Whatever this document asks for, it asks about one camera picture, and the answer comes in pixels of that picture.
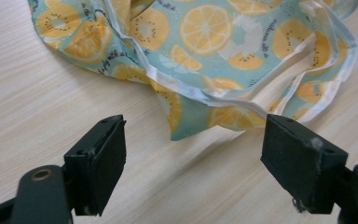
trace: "table surface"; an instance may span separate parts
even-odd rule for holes
[[[358,9],[346,21],[358,40]],[[222,128],[178,142],[146,85],[67,63],[35,34],[26,0],[0,0],[0,203],[23,174],[62,155],[98,120],[128,121],[124,173],[102,217],[75,223],[337,223],[299,214],[260,161],[264,130]],[[335,101],[307,125],[358,164],[358,60]]]

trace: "fabric bag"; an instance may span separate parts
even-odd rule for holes
[[[267,113],[310,121],[358,52],[342,22],[358,0],[28,2],[37,34],[65,60],[149,84],[172,140],[264,127]],[[284,76],[290,64],[302,70]]]

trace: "light wood surface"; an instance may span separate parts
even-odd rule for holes
[[[358,39],[358,9],[346,20]],[[64,61],[34,31],[26,0],[0,0],[0,203],[22,175],[63,154],[100,119],[123,114],[128,158],[102,217],[75,223],[337,223],[298,214],[260,161],[264,130],[221,128],[170,141],[150,87]],[[308,124],[358,163],[358,60],[335,101]]]

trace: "patterned fabric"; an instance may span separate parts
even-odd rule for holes
[[[215,125],[264,127],[267,113],[309,121],[332,102],[358,51],[341,21],[358,0],[28,1],[37,34],[65,60],[149,84],[172,140]],[[307,69],[267,105],[257,102],[309,48]]]

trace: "kiwi print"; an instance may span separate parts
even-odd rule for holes
[[[48,10],[43,12],[35,23],[36,29],[44,37],[60,38],[71,35],[80,25],[81,18],[74,7],[60,0],[45,0]]]
[[[122,80],[150,84],[149,78],[146,76],[144,69],[126,63],[116,65],[112,71],[112,75],[113,77]]]
[[[307,103],[318,103],[325,91],[325,84],[320,82],[303,83],[298,86],[295,96]]]
[[[154,80],[150,80],[150,84],[158,95],[164,113],[168,115],[170,129],[171,132],[174,133],[182,119],[182,105],[179,95],[159,85]]]
[[[330,43],[327,36],[321,31],[316,31],[315,49],[313,55],[314,68],[322,67],[328,63],[330,58]]]
[[[284,59],[311,34],[310,28],[299,19],[284,21],[274,33],[272,50],[278,58]]]
[[[292,119],[298,120],[303,117],[310,109],[309,108],[301,108],[292,116]]]
[[[264,60],[254,55],[253,53],[249,53],[247,55],[238,53],[234,57],[229,58],[228,63],[232,67],[238,68],[240,70],[255,70],[263,65]]]
[[[161,47],[169,32],[165,14],[151,7],[131,21],[130,36],[147,49]]]

